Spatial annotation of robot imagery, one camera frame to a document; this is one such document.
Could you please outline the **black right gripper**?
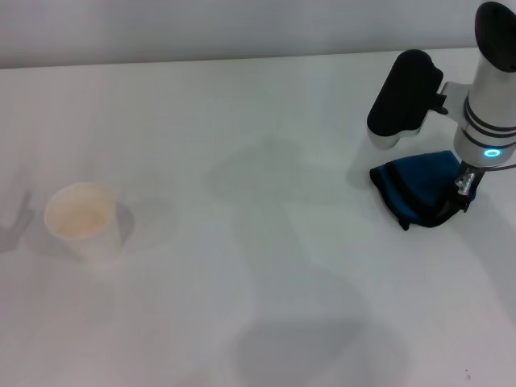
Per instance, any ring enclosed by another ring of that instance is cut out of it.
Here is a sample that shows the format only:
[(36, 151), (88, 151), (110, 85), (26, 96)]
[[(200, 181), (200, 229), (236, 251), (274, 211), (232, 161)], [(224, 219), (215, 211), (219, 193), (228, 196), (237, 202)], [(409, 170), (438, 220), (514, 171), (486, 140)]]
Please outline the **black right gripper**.
[(484, 171), (461, 161), (458, 175), (455, 179), (456, 193), (453, 197), (455, 206), (466, 212), (476, 197), (476, 190), (484, 176)]

